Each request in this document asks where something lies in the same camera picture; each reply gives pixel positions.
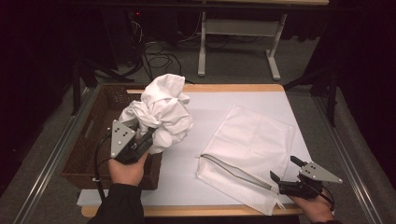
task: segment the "table surface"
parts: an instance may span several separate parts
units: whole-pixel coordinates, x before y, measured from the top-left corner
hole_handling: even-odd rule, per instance
[[[217,191],[196,177],[199,155],[232,105],[241,105],[278,119],[296,130],[291,155],[311,161],[297,121],[283,87],[276,84],[186,85],[183,92],[191,101],[186,107],[194,126],[181,142],[163,152],[159,187],[142,192],[147,217],[257,216],[262,213]],[[299,167],[289,162],[284,179],[297,180]],[[274,215],[297,215],[301,209],[285,195],[286,210],[275,207]],[[78,199],[85,217],[96,214],[100,198],[95,189],[84,189]]]

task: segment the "folded white cloth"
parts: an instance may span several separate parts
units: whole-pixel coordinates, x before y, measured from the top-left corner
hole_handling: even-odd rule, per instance
[[[172,74],[155,78],[142,93],[141,101],[131,102],[120,115],[120,122],[139,120],[137,137],[145,134],[149,127],[157,128],[150,154],[182,141],[192,128],[191,114],[184,106],[190,101],[190,97],[182,93],[184,80]]]
[[[234,105],[202,152],[198,178],[265,215],[278,203],[270,171],[283,176],[294,128]]]

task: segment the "white fabric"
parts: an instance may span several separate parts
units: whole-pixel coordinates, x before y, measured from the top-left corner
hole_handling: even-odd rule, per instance
[[[202,152],[197,176],[239,202],[272,215],[277,203],[283,205],[270,171],[285,174],[293,136],[292,126],[234,105]],[[270,185],[271,190],[230,172],[262,186]]]
[[[180,142],[192,128],[192,117],[184,106],[190,97],[182,93],[184,77],[166,74],[155,78],[142,93],[141,101],[133,101],[123,109],[119,121],[137,118],[140,123],[138,136],[148,127],[157,128],[153,134],[150,154]]]

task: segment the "black cable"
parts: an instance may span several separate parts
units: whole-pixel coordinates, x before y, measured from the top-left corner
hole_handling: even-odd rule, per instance
[[[105,199],[105,192],[103,190],[102,180],[100,178],[99,173],[99,165],[98,165],[98,153],[99,149],[102,147],[103,143],[111,136],[111,132],[109,132],[100,142],[96,145],[95,153],[93,155],[93,169],[94,169],[94,176],[95,178],[93,181],[96,183],[96,187],[98,188],[99,195],[101,200]]]
[[[330,209],[331,209],[332,211],[334,211],[334,207],[335,207],[334,197],[332,196],[332,194],[330,193],[330,191],[329,191],[327,188],[323,187],[324,189],[326,189],[327,192],[329,192],[329,194],[330,194],[330,196],[331,196],[331,199],[330,199],[329,197],[327,197],[326,195],[324,195],[322,192],[317,191],[317,190],[316,190],[315,188],[313,188],[312,186],[307,185],[307,184],[305,184],[305,183],[303,183],[303,182],[302,182],[302,184],[304,184],[304,185],[305,185],[306,187],[308,187],[309,189],[312,189],[312,190],[313,190],[315,193],[317,193],[320,197],[322,197],[322,198],[325,199],[327,202],[329,202],[330,205],[331,205]]]

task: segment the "table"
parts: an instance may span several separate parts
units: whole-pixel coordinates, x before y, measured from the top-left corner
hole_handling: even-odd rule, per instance
[[[187,105],[194,126],[181,142],[163,152],[159,187],[142,192],[142,204],[147,217],[205,217],[205,216],[257,216],[260,212],[220,193],[196,178],[199,155],[213,132],[219,127],[231,105],[241,105],[261,112],[264,116],[281,120],[296,132],[291,155],[311,161],[304,139],[298,128],[283,87],[276,84],[219,84],[186,85],[184,92],[190,96]],[[299,167],[289,162],[284,179],[297,180]],[[298,215],[302,211],[292,201],[281,195],[286,210],[274,209],[277,216]],[[96,214],[100,198],[97,190],[83,190],[78,204],[83,216]]]
[[[239,3],[255,3],[255,4],[282,4],[282,5],[319,5],[326,6],[329,0],[203,0],[206,2],[239,2]],[[239,21],[239,20],[215,20],[207,19],[206,12],[202,13],[201,22],[201,47],[198,60],[198,76],[205,75],[206,50],[205,37],[206,34],[216,35],[252,35],[252,36],[271,36],[273,38],[272,46],[265,51],[265,56],[270,65],[273,80],[279,81],[280,74],[275,61],[275,53],[283,27],[285,26],[287,14],[282,14],[278,21]]]

